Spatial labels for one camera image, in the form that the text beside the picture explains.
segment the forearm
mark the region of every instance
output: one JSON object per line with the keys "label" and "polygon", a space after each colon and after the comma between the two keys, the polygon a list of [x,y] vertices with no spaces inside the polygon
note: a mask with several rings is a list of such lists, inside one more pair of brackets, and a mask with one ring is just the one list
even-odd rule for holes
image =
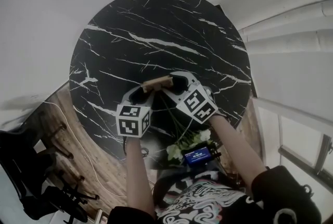
{"label": "forearm", "polygon": [[255,177],[266,171],[260,157],[224,117],[213,116],[209,121],[244,182],[251,188]]}
{"label": "forearm", "polygon": [[155,218],[154,204],[141,153],[140,140],[128,138],[126,152],[127,205],[147,212]]}

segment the graphic print shirt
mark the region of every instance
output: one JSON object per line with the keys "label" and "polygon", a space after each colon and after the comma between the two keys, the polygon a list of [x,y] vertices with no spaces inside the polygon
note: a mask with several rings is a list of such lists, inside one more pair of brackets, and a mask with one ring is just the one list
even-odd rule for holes
{"label": "graphic print shirt", "polygon": [[218,171],[163,178],[154,190],[156,220],[138,209],[115,207],[108,223],[321,222],[309,195],[283,166],[255,178],[252,183],[255,201],[237,190],[227,176]]}

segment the wooden block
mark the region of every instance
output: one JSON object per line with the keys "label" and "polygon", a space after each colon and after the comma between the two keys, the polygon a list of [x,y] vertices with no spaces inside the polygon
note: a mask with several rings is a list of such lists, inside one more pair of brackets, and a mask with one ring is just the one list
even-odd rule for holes
{"label": "wooden block", "polygon": [[145,81],[142,84],[142,89],[144,90],[144,93],[147,93],[153,89],[155,91],[160,91],[162,87],[169,88],[171,86],[173,86],[172,77],[164,76],[161,78]]}

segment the wooden floor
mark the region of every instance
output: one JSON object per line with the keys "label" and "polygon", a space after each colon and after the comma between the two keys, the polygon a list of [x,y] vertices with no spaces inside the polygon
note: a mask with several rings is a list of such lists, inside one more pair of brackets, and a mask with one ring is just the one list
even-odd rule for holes
{"label": "wooden floor", "polygon": [[[124,161],[118,161],[110,155],[106,154],[94,141],[88,136],[84,128],[79,123],[76,113],[73,109],[69,85],[65,84],[60,90],[53,94],[48,102],[55,103],[60,106],[64,112],[69,126],[73,130],[75,136],[71,133],[70,129],[60,131],[54,138],[53,143],[65,151],[71,152],[74,155],[73,160],[69,160],[57,154],[57,167],[55,172],[63,170],[65,172],[64,178],[71,184],[75,184],[79,176],[84,176],[85,181],[80,184],[79,191],[86,194],[98,194],[100,200],[89,201],[88,204],[83,205],[88,215],[92,218],[95,217],[97,210],[102,209],[106,214],[115,206],[126,205],[125,197],[117,197],[112,193],[118,195],[126,195],[126,166]],[[61,111],[52,104],[42,104],[27,120],[27,123],[35,128],[40,128],[39,113],[44,112],[44,123],[50,126],[51,130],[55,130],[62,122],[66,123]],[[238,126],[239,130],[251,144],[255,151],[261,155],[260,137],[258,133],[257,120],[255,118],[252,101],[249,101],[245,115]],[[95,170],[89,162],[89,158],[84,149],[80,146],[79,142],[89,155]],[[222,164],[228,171],[235,171],[228,154],[222,146],[220,149],[222,153]],[[96,179],[96,175],[101,184],[108,190],[104,189]],[[156,171],[148,170],[148,178],[151,182],[156,181]],[[58,187],[61,183],[55,176],[51,176],[50,180]]]}

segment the blue display screen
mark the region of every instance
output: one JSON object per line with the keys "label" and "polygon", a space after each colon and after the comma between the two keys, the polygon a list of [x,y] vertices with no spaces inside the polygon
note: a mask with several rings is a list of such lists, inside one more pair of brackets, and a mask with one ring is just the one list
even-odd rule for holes
{"label": "blue display screen", "polygon": [[193,152],[185,154],[185,158],[189,164],[193,164],[198,161],[202,161],[205,158],[211,157],[211,154],[207,147],[203,147]]}

